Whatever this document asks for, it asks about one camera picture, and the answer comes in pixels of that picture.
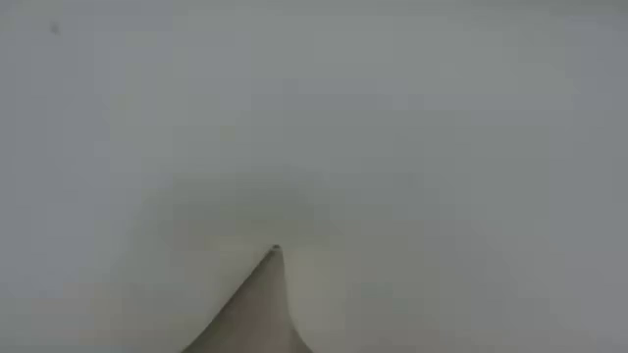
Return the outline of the white plastic cutlery tray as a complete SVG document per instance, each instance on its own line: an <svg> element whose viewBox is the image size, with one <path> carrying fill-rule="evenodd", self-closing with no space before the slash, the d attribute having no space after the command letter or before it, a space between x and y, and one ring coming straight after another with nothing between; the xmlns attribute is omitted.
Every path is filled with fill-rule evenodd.
<svg viewBox="0 0 628 353"><path fill-rule="evenodd" d="M628 353L628 0L0 0L0 352L273 245L319 353Z"/></svg>

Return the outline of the tan pointed wedge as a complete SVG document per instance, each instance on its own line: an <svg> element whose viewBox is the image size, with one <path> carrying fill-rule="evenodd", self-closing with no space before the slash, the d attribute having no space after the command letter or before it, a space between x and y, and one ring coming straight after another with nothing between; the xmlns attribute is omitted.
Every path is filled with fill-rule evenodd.
<svg viewBox="0 0 628 353"><path fill-rule="evenodd" d="M182 353L313 353L289 312L284 254L279 245L270 247Z"/></svg>

